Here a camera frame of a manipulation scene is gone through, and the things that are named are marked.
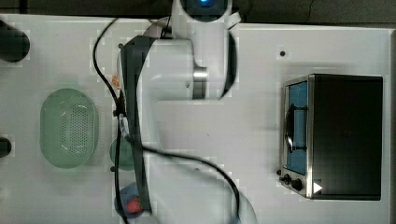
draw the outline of oven knob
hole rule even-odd
[[[297,178],[295,180],[291,180],[291,186],[297,191],[300,191],[303,188],[303,183],[301,182],[301,179]]]
[[[289,175],[284,175],[283,177],[279,178],[280,181],[283,181],[283,183],[285,183],[286,185],[288,185],[291,181],[291,178]]]

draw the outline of gray floor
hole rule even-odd
[[[158,19],[170,13],[171,1],[0,0],[0,13]],[[251,3],[251,10],[248,10],[249,3]],[[396,28],[396,0],[313,0],[313,2],[312,0],[234,0],[233,4],[235,7],[239,7],[246,22]],[[392,171],[395,174],[396,163],[395,161],[392,162]],[[393,192],[396,191],[394,182],[393,178]],[[395,210],[395,208],[396,203],[392,203],[392,210]],[[390,223],[396,223],[395,212],[392,212],[392,218],[393,220]]]

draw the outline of oven window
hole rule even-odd
[[[306,173],[306,115],[308,107],[308,85],[300,82],[289,86],[289,112],[292,119],[289,128],[292,144],[286,148],[286,168],[301,175]]]

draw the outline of stainless steel toaster oven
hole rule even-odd
[[[281,184],[308,199],[380,200],[382,77],[313,74],[284,84]]]

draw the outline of green bowl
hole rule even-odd
[[[96,148],[98,131],[96,108],[80,91],[55,91],[41,107],[41,152],[56,167],[70,169],[85,163]]]
[[[117,138],[114,139],[110,148],[110,158],[115,163]],[[131,144],[123,137],[120,140],[120,159],[119,168],[124,171],[132,171],[134,169],[134,154]]]

